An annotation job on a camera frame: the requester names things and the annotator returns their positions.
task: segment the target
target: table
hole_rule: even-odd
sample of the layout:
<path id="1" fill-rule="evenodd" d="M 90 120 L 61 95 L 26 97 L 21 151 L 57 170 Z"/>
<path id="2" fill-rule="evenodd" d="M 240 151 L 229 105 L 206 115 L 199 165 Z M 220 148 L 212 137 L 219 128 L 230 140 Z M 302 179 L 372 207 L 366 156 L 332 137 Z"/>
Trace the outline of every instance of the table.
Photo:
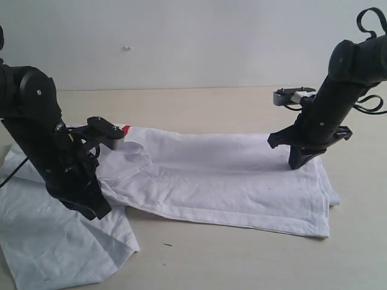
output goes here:
<path id="1" fill-rule="evenodd" d="M 296 118 L 272 105 L 275 89 L 58 92 L 58 99 L 67 124 L 101 115 L 177 132 L 275 132 Z M 373 92 L 382 95 L 387 86 Z M 72 289 L 385 289 L 387 121 L 353 110 L 345 124 L 352 139 L 322 157 L 342 199 L 331 208 L 329 239 L 170 221 L 128 208 L 141 251 L 107 281 Z M 10 143 L 0 127 L 3 156 Z M 2 256 L 0 288 L 15 289 Z"/>

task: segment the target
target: white wall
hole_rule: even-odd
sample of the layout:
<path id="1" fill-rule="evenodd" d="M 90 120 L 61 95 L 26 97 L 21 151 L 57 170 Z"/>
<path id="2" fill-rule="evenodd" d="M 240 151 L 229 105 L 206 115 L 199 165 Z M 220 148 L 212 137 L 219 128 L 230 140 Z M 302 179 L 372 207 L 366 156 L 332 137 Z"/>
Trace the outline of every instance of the white wall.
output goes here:
<path id="1" fill-rule="evenodd" d="M 372 6 L 387 14 L 386 0 L 2 0 L 0 56 L 62 90 L 320 84 Z"/>

